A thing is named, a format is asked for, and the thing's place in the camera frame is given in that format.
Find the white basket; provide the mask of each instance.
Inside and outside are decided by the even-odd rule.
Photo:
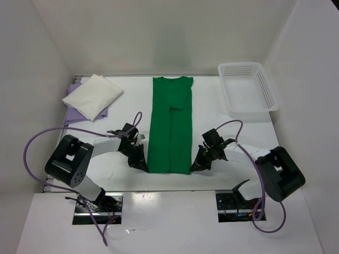
[[[218,70],[231,112],[261,113],[279,108],[270,80],[260,63],[222,63]]]

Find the purple folded fabric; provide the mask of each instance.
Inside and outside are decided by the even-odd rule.
[[[81,84],[80,83],[75,83],[70,85],[67,88],[67,95],[72,93],[75,89],[77,89]],[[97,119],[102,119],[104,117],[108,116],[108,108],[105,108],[102,112],[100,112],[99,115],[95,118]],[[78,110],[72,108],[72,107],[67,107],[67,114],[66,118],[64,121],[64,126],[69,125],[71,123],[78,123],[78,122],[83,122],[83,121],[88,121],[88,119],[83,116]]]

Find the green fabric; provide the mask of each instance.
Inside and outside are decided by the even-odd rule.
[[[192,150],[193,78],[153,78],[149,173],[189,174]]]

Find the purple cable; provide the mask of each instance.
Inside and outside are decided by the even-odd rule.
[[[222,125],[220,125],[219,127],[217,127],[216,130],[218,130],[219,128],[223,127],[223,126],[226,125],[226,124],[233,123],[233,122],[238,122],[238,123],[240,123],[240,128],[239,128],[239,130],[238,130],[238,132],[237,132],[237,134],[236,134],[236,136],[235,136],[235,142],[236,142],[236,144],[239,146],[239,148],[247,155],[247,157],[249,158],[249,160],[251,161],[253,167],[255,168],[255,171],[256,171],[257,174],[258,174],[259,181],[260,181],[260,185],[261,185],[262,197],[258,200],[258,202],[255,204],[255,206],[254,206],[254,208],[253,208],[253,211],[252,211],[252,218],[253,218],[252,223],[253,223],[253,225],[254,225],[259,231],[261,231],[261,232],[263,232],[263,233],[275,233],[275,232],[278,232],[280,229],[282,229],[282,227],[284,226],[284,224],[285,224],[285,222],[286,222],[286,210],[285,210],[284,205],[283,205],[281,202],[280,202],[280,205],[281,205],[282,210],[283,210],[283,220],[282,220],[281,225],[280,225],[277,229],[272,230],[272,231],[266,231],[266,230],[260,229],[260,228],[255,224],[255,222],[256,222],[256,221],[260,221],[260,220],[262,219],[263,215],[264,215],[264,212],[265,212],[265,203],[266,203],[266,201],[265,201],[265,199],[266,199],[266,193],[265,193],[265,185],[264,185],[263,177],[262,177],[262,175],[260,174],[260,171],[259,171],[257,165],[255,164],[255,161],[253,160],[252,156],[246,151],[246,149],[245,149],[241,144],[238,143],[238,138],[239,138],[240,132],[242,131],[243,126],[244,126],[243,121],[241,121],[241,120],[231,120],[231,121],[228,121],[228,122],[226,122],[226,123],[223,123]],[[257,209],[258,209],[260,203],[262,204],[262,205],[261,205],[261,211],[260,211],[259,216],[256,217],[255,214],[256,214],[256,211],[257,211]]]
[[[36,176],[32,173],[32,171],[31,171],[30,168],[28,167],[28,163],[27,163],[27,150],[28,150],[28,147],[30,146],[30,144],[32,143],[32,141],[33,141],[34,139],[36,139],[38,136],[40,136],[40,135],[42,135],[42,134],[44,134],[44,133],[46,133],[46,132],[49,132],[49,131],[55,131],[55,130],[73,130],[73,131],[81,131],[81,132],[86,132],[86,133],[89,133],[89,134],[97,135],[97,136],[100,136],[100,137],[118,138],[118,137],[121,137],[121,136],[123,136],[123,135],[126,135],[126,134],[130,133],[133,129],[135,129],[135,128],[138,126],[138,124],[140,123],[141,118],[142,118],[142,112],[138,112],[137,115],[136,115],[135,118],[134,118],[134,121],[133,121],[133,127],[130,128],[128,131],[122,132],[122,133],[120,133],[120,134],[118,134],[118,135],[106,135],[106,134],[96,133],[96,132],[93,132],[93,131],[83,130],[83,129],[79,129],[79,128],[72,128],[72,127],[53,127],[53,128],[49,128],[49,129],[43,130],[43,131],[41,131],[41,132],[35,134],[35,135],[27,142],[27,144],[26,144],[26,146],[25,146],[25,148],[24,148],[24,150],[23,150],[23,164],[24,164],[24,166],[25,166],[25,169],[26,169],[27,173],[28,173],[35,181],[37,181],[37,182],[39,182],[39,183],[41,183],[41,184],[43,184],[43,185],[47,185],[47,186],[54,187],[54,188],[59,188],[59,189],[64,189],[64,190],[66,190],[66,191],[69,191],[69,192],[73,192],[73,193],[79,194],[79,192],[77,192],[77,191],[75,191],[75,190],[73,190],[73,189],[66,188],[66,187],[62,187],[62,186],[58,186],[58,185],[54,185],[54,184],[50,184],[50,183],[48,183],[48,182],[46,182],[46,181],[40,180],[38,177],[36,177]],[[80,197],[81,197],[81,199],[84,201],[84,204],[85,204],[85,206],[86,206],[86,208],[87,208],[87,210],[88,210],[88,212],[89,212],[89,214],[90,214],[90,217],[91,217],[91,219],[92,219],[94,225],[96,226],[96,228],[98,229],[100,235],[102,236],[102,240],[103,240],[105,246],[108,246],[107,241],[106,241],[106,238],[105,238],[105,235],[104,235],[104,232],[105,232],[105,228],[107,227],[107,225],[108,225],[109,223],[111,223],[111,222],[108,221],[108,223],[107,223],[107,224],[105,225],[105,227],[104,227],[104,231],[102,232],[101,229],[99,228],[99,226],[98,226],[98,224],[97,224],[97,222],[96,222],[96,220],[95,220],[95,218],[94,218],[92,212],[91,212],[91,209],[89,208],[89,206],[88,206],[88,204],[87,204],[87,202],[86,202],[86,199],[85,199],[83,196],[81,196],[81,195],[80,195]]]

